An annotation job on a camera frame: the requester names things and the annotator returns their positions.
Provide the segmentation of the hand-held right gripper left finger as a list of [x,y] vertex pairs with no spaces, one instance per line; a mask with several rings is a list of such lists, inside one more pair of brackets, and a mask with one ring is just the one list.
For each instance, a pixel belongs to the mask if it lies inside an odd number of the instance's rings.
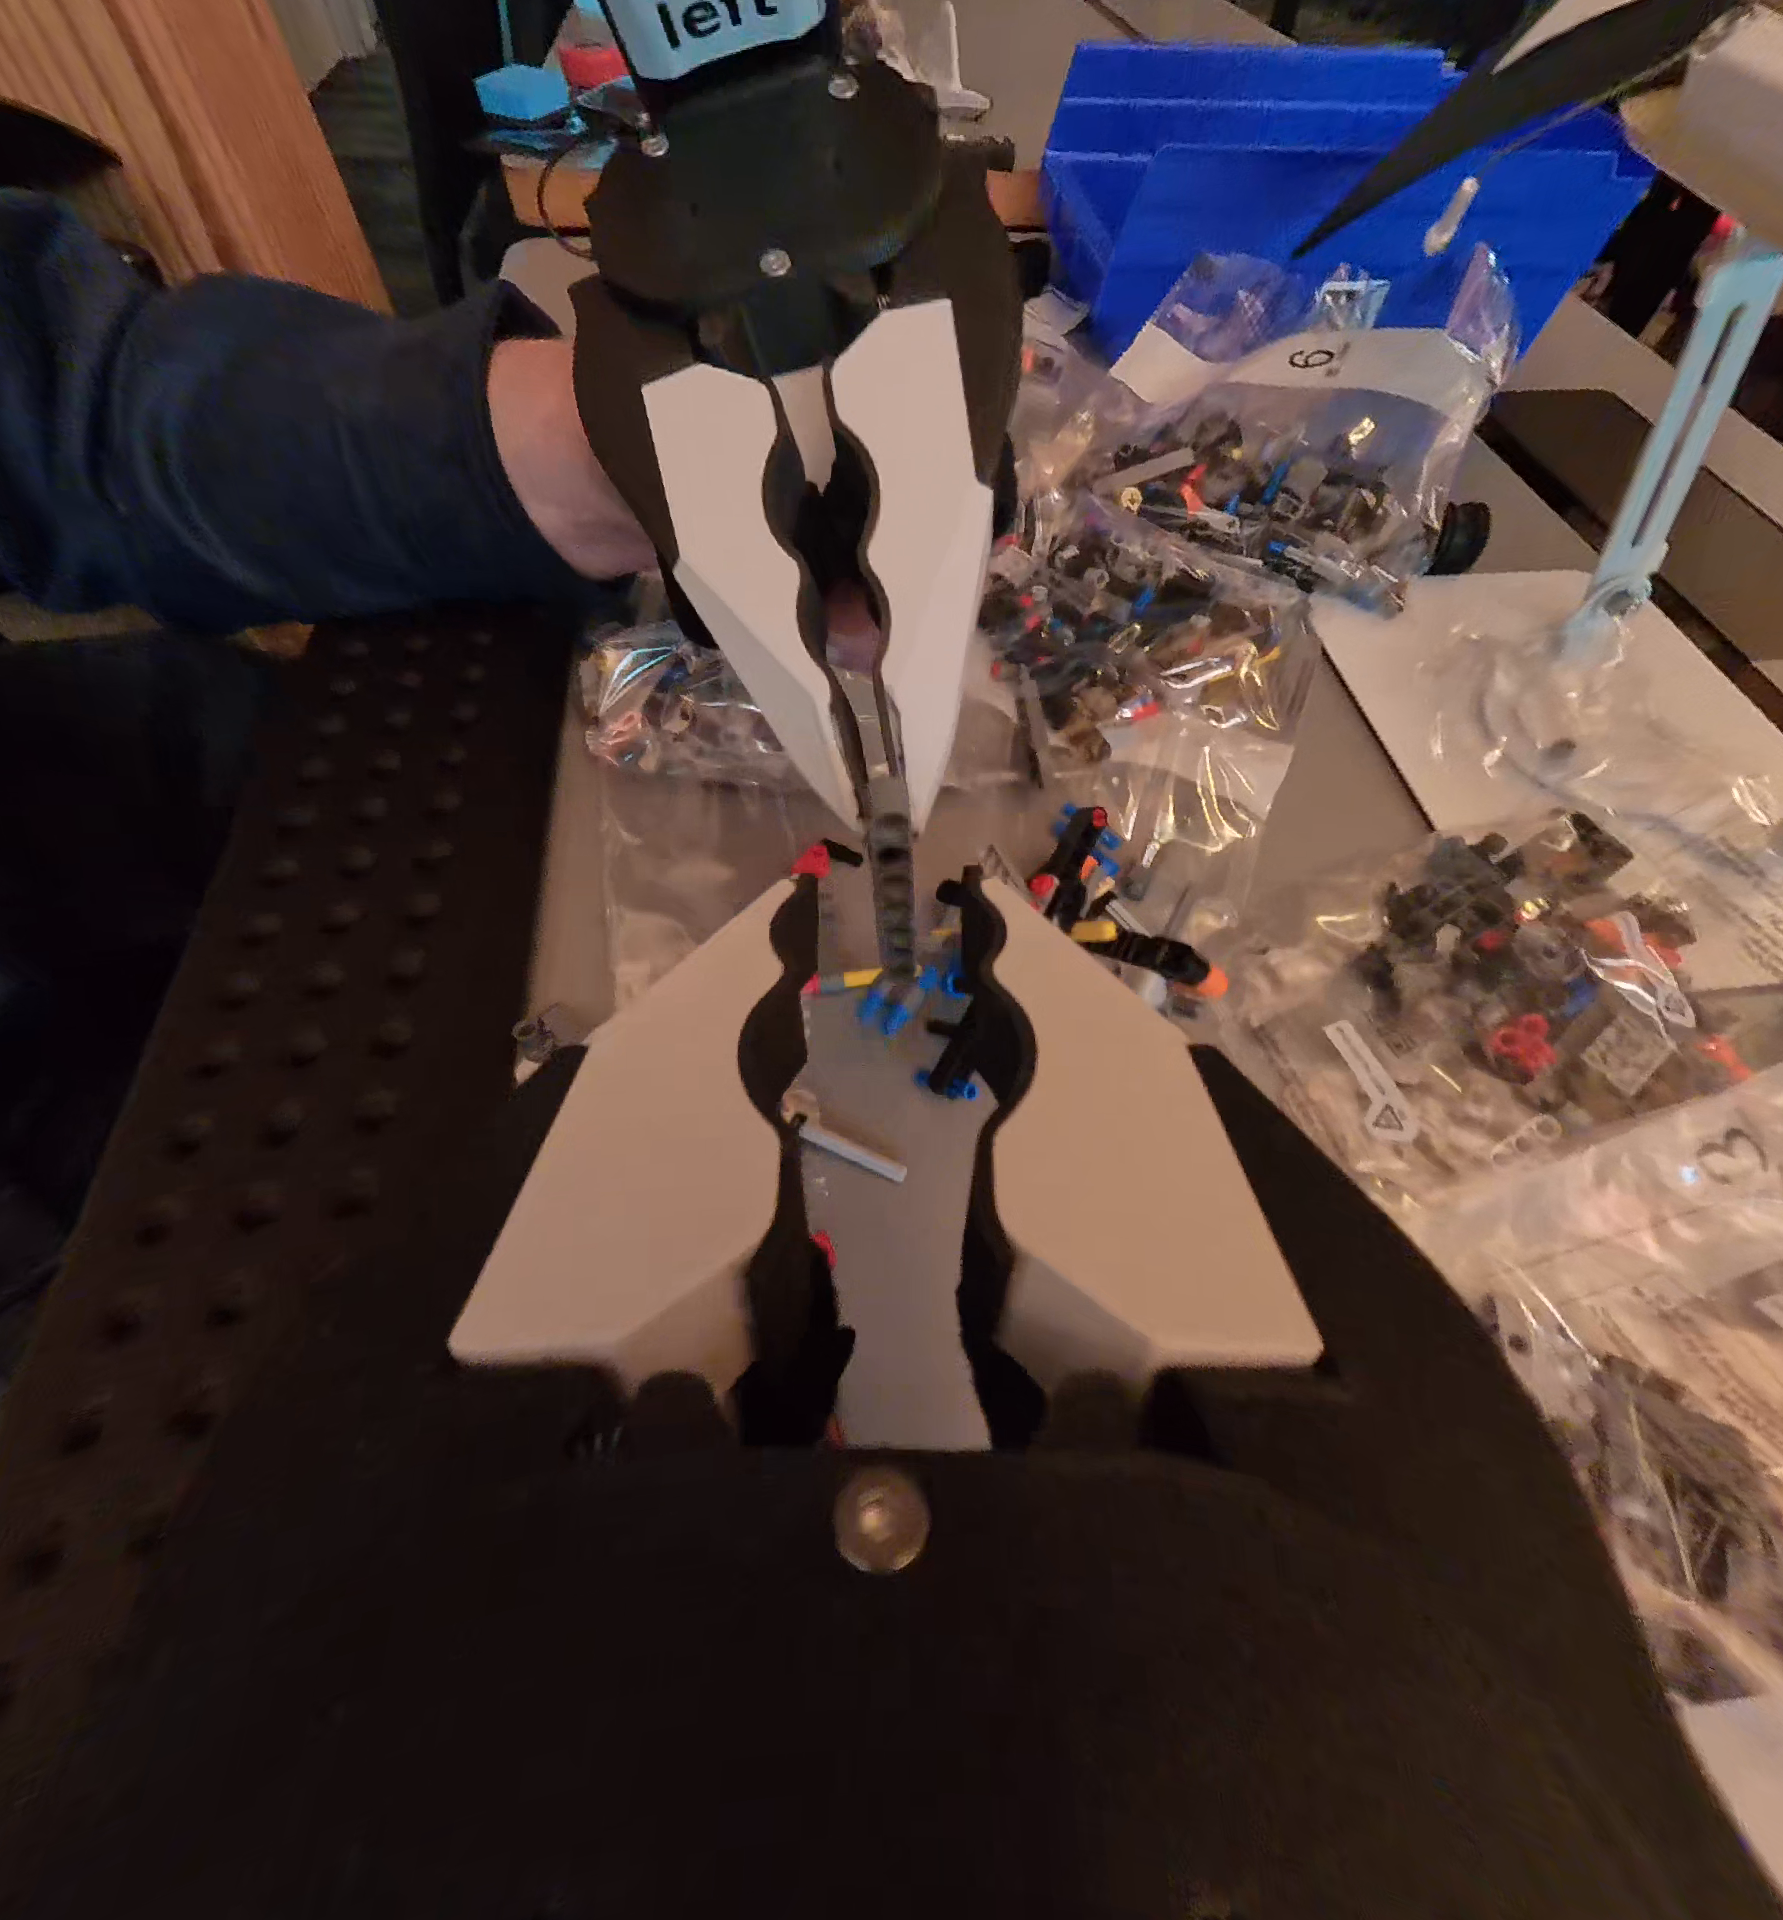
[[814,962],[818,880],[780,880],[585,1043],[450,1333],[459,1363],[694,1376],[748,1444],[829,1439],[856,1333],[784,1114]]

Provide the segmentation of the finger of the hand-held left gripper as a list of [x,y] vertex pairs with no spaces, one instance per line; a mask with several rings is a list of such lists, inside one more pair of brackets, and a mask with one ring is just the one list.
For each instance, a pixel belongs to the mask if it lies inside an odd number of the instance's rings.
[[829,365],[839,446],[866,465],[860,580],[877,614],[877,705],[895,732],[909,825],[949,772],[963,661],[990,559],[949,297],[883,307]]
[[641,383],[674,528],[674,586],[814,797],[860,827],[860,797],[814,656],[822,602],[794,542],[795,446],[765,379],[682,365]]

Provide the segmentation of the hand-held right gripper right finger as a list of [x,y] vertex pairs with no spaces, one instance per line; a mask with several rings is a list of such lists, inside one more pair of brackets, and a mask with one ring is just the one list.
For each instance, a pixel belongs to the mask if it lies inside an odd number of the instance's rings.
[[956,1046],[990,1101],[956,1314],[990,1449],[1094,1376],[1141,1414],[1170,1372],[1314,1372],[1320,1333],[1185,1034],[1010,880],[963,868],[956,912]]

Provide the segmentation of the grey lego axle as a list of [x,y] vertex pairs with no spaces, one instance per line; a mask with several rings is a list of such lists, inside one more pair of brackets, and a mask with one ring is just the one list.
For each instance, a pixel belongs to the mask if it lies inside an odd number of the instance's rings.
[[784,1125],[814,1157],[842,1159],[842,1162],[853,1162],[853,1167],[860,1167],[860,1171],[869,1171],[877,1180],[890,1180],[890,1185],[899,1185],[909,1177],[904,1159],[895,1159],[895,1157],[888,1157],[888,1152],[877,1152],[869,1141],[856,1141],[853,1131],[832,1128],[814,1101],[788,1101],[784,1105]]

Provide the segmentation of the black orange lego assembly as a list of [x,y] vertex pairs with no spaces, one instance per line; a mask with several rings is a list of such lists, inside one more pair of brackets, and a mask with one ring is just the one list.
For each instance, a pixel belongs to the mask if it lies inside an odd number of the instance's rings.
[[1129,977],[1157,1016],[1193,1020],[1230,977],[1185,939],[1149,934],[1121,893],[1121,834],[1103,808],[1066,808],[1053,845],[1033,868],[1028,897],[1088,954]]

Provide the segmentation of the dark grey holed lego beam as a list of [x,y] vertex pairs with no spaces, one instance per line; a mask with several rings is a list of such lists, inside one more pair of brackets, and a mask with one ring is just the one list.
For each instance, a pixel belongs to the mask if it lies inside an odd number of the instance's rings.
[[866,747],[866,853],[874,880],[877,962],[890,977],[917,973],[917,903],[916,903],[916,808],[904,780],[904,745],[890,716],[890,699],[874,673],[874,694],[860,705]]

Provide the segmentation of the person's left forearm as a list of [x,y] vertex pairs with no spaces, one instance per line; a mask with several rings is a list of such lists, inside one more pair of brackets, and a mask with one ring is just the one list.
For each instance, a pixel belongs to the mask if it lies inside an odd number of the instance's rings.
[[231,633],[570,602],[490,422],[490,353],[565,339],[506,282],[381,316],[272,278],[156,291],[73,207],[0,191],[0,580],[51,610]]

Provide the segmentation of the black blue lego pins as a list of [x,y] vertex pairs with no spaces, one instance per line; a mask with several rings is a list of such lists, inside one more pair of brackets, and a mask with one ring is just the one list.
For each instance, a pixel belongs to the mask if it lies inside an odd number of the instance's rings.
[[938,908],[944,908],[949,926],[949,950],[944,950],[944,971],[943,971],[943,993],[949,999],[944,1020],[926,1020],[926,1037],[943,1043],[938,1058],[917,1072],[917,1087],[943,1098],[943,1101],[980,1101],[980,1050],[982,1050],[982,983],[980,983],[980,965],[982,965],[982,934],[980,934],[980,917],[982,908],[973,903],[973,873],[959,868],[949,880],[938,882]]

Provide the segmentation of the full clear lego parts bag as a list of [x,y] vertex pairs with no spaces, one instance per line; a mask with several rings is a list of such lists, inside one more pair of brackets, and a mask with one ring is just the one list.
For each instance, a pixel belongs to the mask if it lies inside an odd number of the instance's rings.
[[1397,610],[1519,353],[1492,249],[1370,278],[1201,252],[1114,362],[1094,491],[1361,610]]

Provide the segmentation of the large clear lego parts bag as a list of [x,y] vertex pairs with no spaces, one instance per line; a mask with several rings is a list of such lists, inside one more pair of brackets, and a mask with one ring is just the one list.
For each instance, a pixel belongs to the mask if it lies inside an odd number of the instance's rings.
[[1541,1402],[1667,1691],[1783,1691],[1783,1064],[1409,1230]]

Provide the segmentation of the small bag red blue parts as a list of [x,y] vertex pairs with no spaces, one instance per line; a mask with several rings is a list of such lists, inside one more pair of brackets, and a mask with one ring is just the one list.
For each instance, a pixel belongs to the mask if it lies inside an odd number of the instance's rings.
[[608,627],[580,654],[595,763],[731,787],[800,794],[804,780],[733,665],[674,620]]

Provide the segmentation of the clear bag black orange parts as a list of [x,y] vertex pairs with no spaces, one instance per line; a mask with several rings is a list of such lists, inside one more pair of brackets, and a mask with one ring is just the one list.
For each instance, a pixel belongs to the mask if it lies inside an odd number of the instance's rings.
[[1742,934],[1688,857],[1545,810],[1258,908],[1216,1029],[1383,1216],[1421,1216],[1783,1071],[1783,962]]

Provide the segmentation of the blue plastic bin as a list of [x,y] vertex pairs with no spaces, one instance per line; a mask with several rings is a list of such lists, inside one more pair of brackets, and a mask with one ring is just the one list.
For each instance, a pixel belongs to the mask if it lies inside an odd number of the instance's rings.
[[[1286,268],[1291,249],[1412,132],[1457,68],[1439,50],[1084,40],[1050,120],[1039,197],[1066,291],[1090,335],[1121,353],[1201,252]],[[1297,278],[1425,268],[1425,232],[1467,158],[1357,216]],[[1656,167],[1632,150],[1524,150],[1501,158],[1447,252],[1492,249],[1519,305],[1519,351],[1541,339]]]

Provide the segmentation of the black perforated panel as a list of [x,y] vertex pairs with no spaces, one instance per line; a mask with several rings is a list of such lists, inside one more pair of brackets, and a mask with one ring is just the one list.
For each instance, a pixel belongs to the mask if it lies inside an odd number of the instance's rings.
[[570,694],[546,610],[320,628],[0,1402],[0,1833],[217,1428],[511,1083]]

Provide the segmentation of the clear bag over white base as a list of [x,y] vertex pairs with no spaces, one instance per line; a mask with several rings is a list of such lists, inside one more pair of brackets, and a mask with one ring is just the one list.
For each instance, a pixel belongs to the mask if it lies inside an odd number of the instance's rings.
[[1629,614],[1605,669],[1620,731],[1616,772],[1570,797],[1492,772],[1475,694],[1492,656],[1552,656],[1563,614],[1464,614],[1443,648],[1443,694],[1430,720],[1430,765],[1486,780],[1514,801],[1600,814],[1656,853],[1700,861],[1779,861],[1783,732],[1718,673],[1717,661],[1653,602]]

